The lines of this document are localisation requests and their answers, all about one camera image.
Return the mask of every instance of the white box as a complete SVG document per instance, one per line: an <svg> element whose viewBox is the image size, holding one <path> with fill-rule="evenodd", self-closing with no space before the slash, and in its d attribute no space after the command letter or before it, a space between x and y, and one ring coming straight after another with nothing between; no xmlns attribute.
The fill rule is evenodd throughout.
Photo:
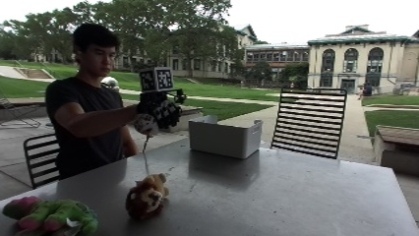
<svg viewBox="0 0 419 236"><path fill-rule="evenodd" d="M205 116L189 121L190 149L236 158L248 158L260 149L262 120L250 127L217 124L216 116Z"/></svg>

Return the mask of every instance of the green grass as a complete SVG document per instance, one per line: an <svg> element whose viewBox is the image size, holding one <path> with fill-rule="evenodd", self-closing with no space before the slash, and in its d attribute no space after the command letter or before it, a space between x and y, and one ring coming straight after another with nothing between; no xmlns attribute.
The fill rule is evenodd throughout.
<svg viewBox="0 0 419 236"><path fill-rule="evenodd" d="M124 99L139 100L137 95L123 94ZM225 120L232 117L264 110L270 105L261 105L254 103L224 102L212 100L186 99L184 105L202 107L204 115L214 115L218 120Z"/></svg>
<svg viewBox="0 0 419 236"><path fill-rule="evenodd" d="M419 111L377 110L366 112L370 136L375 134L377 125L419 129Z"/></svg>
<svg viewBox="0 0 419 236"><path fill-rule="evenodd" d="M419 96L383 94L363 100L365 106L373 104L419 105Z"/></svg>
<svg viewBox="0 0 419 236"><path fill-rule="evenodd" d="M0 90L6 97L44 97L43 91L49 83L10 79L0 76Z"/></svg>
<svg viewBox="0 0 419 236"><path fill-rule="evenodd" d="M41 63L22 62L23 66L28 68L40 69ZM53 63L45 63L53 71L53 75L57 79L64 79L75 76L77 67L72 65L61 65ZM0 61L0 65L16 66L14 61ZM112 72L111 76L120 82L121 89L141 90L140 79L137 73ZM204 84L194 84L184 78L174 78L176 89L182 89L184 93L189 96L208 96L218 98L237 98L252 100L268 100L278 101L277 96L268 96L268 93L280 93L278 90L260 90L250 88L241 88L238 86L222 86L220 85L220 79L197 79Z"/></svg>
<svg viewBox="0 0 419 236"><path fill-rule="evenodd" d="M47 82L35 82L0 77L0 90L8 98L44 97L43 91L47 86ZM139 95L123 94L123 98L139 100ZM270 107L270 105L197 100L189 98L186 99L184 105L202 107L204 114L216 115L218 120L225 120Z"/></svg>

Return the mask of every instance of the white sky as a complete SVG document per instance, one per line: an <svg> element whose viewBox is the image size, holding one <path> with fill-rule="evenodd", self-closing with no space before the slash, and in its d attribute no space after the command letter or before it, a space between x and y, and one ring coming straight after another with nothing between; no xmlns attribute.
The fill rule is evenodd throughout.
<svg viewBox="0 0 419 236"><path fill-rule="evenodd" d="M230 0L229 24L250 24L260 40L306 43L346 26L370 25L371 31L413 35L419 30L415 0ZM0 8L0 22L30 13L72 7L81 0L12 0Z"/></svg>

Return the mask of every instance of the man's right arm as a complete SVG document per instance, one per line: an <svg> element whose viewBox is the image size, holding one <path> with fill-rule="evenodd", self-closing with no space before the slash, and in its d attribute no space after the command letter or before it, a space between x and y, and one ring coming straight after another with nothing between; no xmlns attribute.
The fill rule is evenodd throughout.
<svg viewBox="0 0 419 236"><path fill-rule="evenodd" d="M85 113L76 102L59 107L53 118L77 138L100 136L124 126L136 117L136 105L125 108Z"/></svg>

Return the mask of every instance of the black chair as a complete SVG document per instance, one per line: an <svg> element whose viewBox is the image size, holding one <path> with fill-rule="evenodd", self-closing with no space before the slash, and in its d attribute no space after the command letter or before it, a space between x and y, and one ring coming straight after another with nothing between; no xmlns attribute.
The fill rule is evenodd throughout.
<svg viewBox="0 0 419 236"><path fill-rule="evenodd" d="M0 122L2 126L30 125L31 127L37 128L41 125L39 121L28 117L28 114L40 108L39 105L15 106L6 97L4 93L0 91L0 107L10 113L10 118ZM10 122L14 120L19 120L22 122L11 124Z"/></svg>
<svg viewBox="0 0 419 236"><path fill-rule="evenodd" d="M338 157L347 92L282 88L272 148Z"/></svg>
<svg viewBox="0 0 419 236"><path fill-rule="evenodd" d="M55 134L28 138L24 141L24 151L32 187L36 189L60 178L55 166L60 151Z"/></svg>

